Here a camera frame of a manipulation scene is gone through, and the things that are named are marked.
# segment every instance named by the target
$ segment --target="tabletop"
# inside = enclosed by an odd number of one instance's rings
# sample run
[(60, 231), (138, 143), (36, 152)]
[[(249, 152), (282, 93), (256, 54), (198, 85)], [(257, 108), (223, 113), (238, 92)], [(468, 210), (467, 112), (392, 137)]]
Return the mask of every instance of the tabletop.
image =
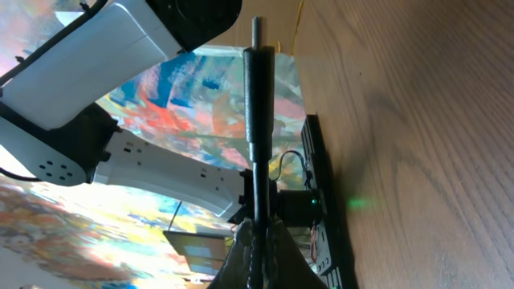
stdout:
[(305, 1), (360, 288), (514, 287), (514, 2)]

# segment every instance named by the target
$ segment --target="white robotic arm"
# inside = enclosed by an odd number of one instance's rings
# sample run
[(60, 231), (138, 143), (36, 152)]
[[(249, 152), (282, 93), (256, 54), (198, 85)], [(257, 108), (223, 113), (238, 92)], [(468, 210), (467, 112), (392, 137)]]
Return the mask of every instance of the white robotic arm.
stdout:
[(88, 21), (0, 79), (0, 145), (43, 181), (132, 186), (230, 218), (244, 194), (239, 171), (149, 144), (94, 102), (219, 35), (240, 9), (241, 0), (117, 0), (92, 18), (86, 10)]

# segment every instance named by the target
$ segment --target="black cylindrical tool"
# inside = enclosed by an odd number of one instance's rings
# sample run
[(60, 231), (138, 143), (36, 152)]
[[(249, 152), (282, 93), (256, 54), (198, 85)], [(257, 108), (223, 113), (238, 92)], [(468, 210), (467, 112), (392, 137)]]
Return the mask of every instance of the black cylindrical tool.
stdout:
[(262, 47), (261, 18), (253, 19), (252, 47), (243, 52), (247, 141), (254, 176), (255, 229), (248, 287), (263, 288), (266, 230), (270, 217), (269, 160), (273, 133), (275, 48)]

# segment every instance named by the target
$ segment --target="white wall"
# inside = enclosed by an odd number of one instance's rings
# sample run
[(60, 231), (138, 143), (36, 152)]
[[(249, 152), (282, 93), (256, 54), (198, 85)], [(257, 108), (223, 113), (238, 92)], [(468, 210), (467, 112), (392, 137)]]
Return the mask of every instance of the white wall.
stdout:
[(77, 289), (63, 279), (26, 263), (21, 255), (0, 246), (0, 284), (2, 289), (19, 289), (27, 284), (42, 289)]

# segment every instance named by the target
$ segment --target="abstract painting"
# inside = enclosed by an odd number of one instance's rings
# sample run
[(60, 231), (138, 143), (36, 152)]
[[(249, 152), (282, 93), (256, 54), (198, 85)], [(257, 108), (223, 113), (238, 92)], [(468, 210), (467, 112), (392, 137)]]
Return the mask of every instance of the abstract painting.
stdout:
[[(0, 75), (63, 28), (72, 0), (0, 0)], [(228, 169), (249, 166), (244, 131), (243, 59), (237, 53), (180, 55), (141, 73), (97, 103), (121, 127), (162, 148)], [(301, 150), (303, 101), (294, 59), (277, 55), (271, 177), (289, 149)], [(0, 166), (28, 172), (0, 149)], [(301, 166), (285, 157), (279, 187), (301, 187)], [(0, 177), (0, 246), (77, 288), (184, 287), (210, 280), (190, 271), (162, 236), (179, 200), (100, 184), (64, 188)], [(230, 231), (209, 211), (182, 205), (172, 230)]]

